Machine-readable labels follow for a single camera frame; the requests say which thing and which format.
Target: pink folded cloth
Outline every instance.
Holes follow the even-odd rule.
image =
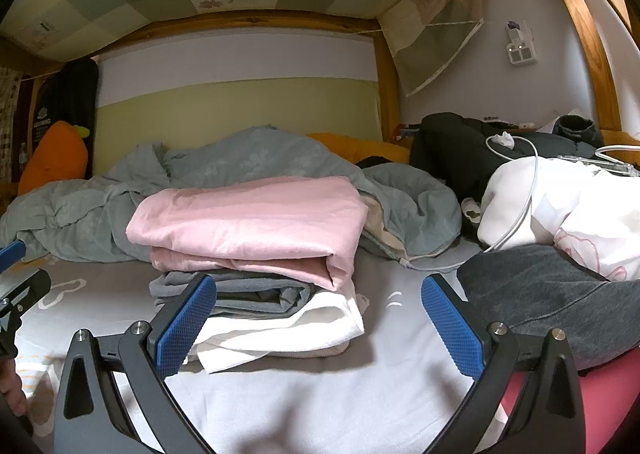
[[[164,272],[274,272],[335,291],[353,275],[367,206],[349,180],[277,177],[218,189],[167,189],[127,225]]]

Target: bed sheet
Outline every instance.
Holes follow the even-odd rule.
[[[453,264],[478,251],[461,241],[436,259]],[[81,327],[98,336],[150,320],[154,300],[146,263],[71,263],[47,259],[40,267],[53,289],[24,317],[17,335],[20,375],[30,397],[36,440],[52,452],[52,411],[64,355]],[[2,276],[24,276],[25,267]],[[363,250],[356,254],[356,291],[369,299],[365,334],[336,357],[265,357],[222,373],[197,362],[166,384],[194,426],[219,454],[373,454],[423,452],[471,386],[459,374],[420,302],[427,273]],[[463,295],[455,273],[445,274]],[[140,437],[161,450],[146,425],[126,377],[116,379]],[[482,446],[495,442],[495,419]]]

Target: wooden bed frame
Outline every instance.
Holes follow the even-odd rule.
[[[602,130],[605,144],[640,145],[640,140],[636,140],[622,130],[618,98],[609,60],[587,4],[584,0],[563,1],[571,15],[582,45],[591,78],[598,123]],[[623,13],[623,5],[620,4],[619,0],[608,1],[623,19],[634,39],[638,41],[639,34],[633,33],[632,23]],[[188,18],[152,22],[94,52],[92,56],[153,38],[217,28],[244,28],[248,26],[327,30],[338,33],[357,33],[371,37],[374,43],[378,70],[382,135],[386,142],[393,141],[394,132],[401,119],[398,101],[398,75],[380,25],[375,19],[339,17],[290,10],[241,10],[200,14]],[[35,76],[33,79],[28,129],[28,155],[31,157],[31,126],[38,89],[46,77],[57,72],[63,63],[35,56],[11,41],[0,37],[0,65],[7,65]],[[638,152],[618,152],[617,154],[614,153],[614,156],[631,163],[640,164],[640,153]],[[2,192],[11,189],[7,185],[3,187]]]

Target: wall-mounted white device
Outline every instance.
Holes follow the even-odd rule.
[[[507,55],[511,64],[521,66],[538,62],[536,47],[533,45],[533,34],[526,21],[510,20],[507,23],[507,34],[511,40],[507,44]]]

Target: white cable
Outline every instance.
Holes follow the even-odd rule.
[[[540,157],[538,155],[538,150],[536,149],[536,146],[533,145],[533,142],[530,140],[527,140],[526,138],[523,138],[522,136],[514,136],[514,138],[518,139],[518,140],[523,140],[524,142],[527,142],[531,148],[533,149],[533,154],[536,157],[536,163],[534,165],[535,169],[533,171],[533,181],[531,182],[531,187],[529,189],[529,194],[527,194],[527,200],[524,203],[524,206],[522,207],[522,210],[520,211],[520,214],[518,214],[518,217],[515,219],[515,221],[513,222],[513,224],[511,225],[511,227],[509,227],[509,229],[504,233],[504,235],[498,239],[497,241],[495,241],[494,244],[492,244],[491,246],[489,246],[486,250],[483,250],[483,253],[487,253],[490,252],[492,250],[495,250],[498,246],[501,246],[502,244],[504,244],[517,230],[518,228],[520,228],[520,225],[523,223],[524,219],[527,216],[527,211],[529,210],[529,206],[531,205],[531,201],[533,199],[533,193],[536,189],[536,183],[538,182],[538,161],[540,160]],[[500,154],[498,151],[496,151],[494,148],[492,148],[489,145],[489,140],[491,140],[491,137],[489,136],[485,141],[484,144],[488,147],[488,149],[500,156],[501,158],[504,158],[505,160],[508,161],[514,161],[514,158],[509,158],[508,156],[505,156],[503,154]],[[609,147],[633,147],[631,145],[609,145]],[[626,149],[609,149],[609,147],[605,148],[603,147],[602,149],[598,149],[598,150],[626,150]],[[640,150],[640,147],[636,147],[633,150]],[[411,270],[417,270],[418,272],[443,272],[445,270],[453,270],[459,266],[462,266],[463,264],[466,263],[466,260],[463,260],[462,262],[457,262],[455,264],[448,264],[447,266],[432,266],[431,268],[418,268],[417,266],[414,266],[411,264],[411,262],[409,262],[406,259],[400,259],[400,264],[402,264],[405,268],[410,268]]]
[[[640,150],[640,145],[605,145],[604,147],[596,149],[595,155],[601,160],[608,160],[613,163],[625,163],[624,161],[616,160],[616,158],[603,154],[603,152],[610,150]]]

